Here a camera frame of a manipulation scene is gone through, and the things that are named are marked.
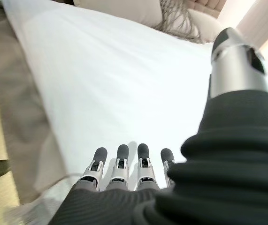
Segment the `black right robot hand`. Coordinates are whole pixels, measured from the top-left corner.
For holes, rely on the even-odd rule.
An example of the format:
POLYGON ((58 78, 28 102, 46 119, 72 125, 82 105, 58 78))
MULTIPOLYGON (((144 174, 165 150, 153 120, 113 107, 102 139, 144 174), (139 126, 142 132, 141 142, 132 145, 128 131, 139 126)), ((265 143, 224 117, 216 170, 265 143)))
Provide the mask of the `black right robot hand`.
POLYGON ((203 118, 175 163, 161 151, 167 187, 156 183, 146 144, 138 187, 127 187, 129 149, 120 145, 112 178, 99 190, 107 150, 96 150, 52 225, 268 225, 268 86, 263 58, 234 28, 216 37, 203 118))

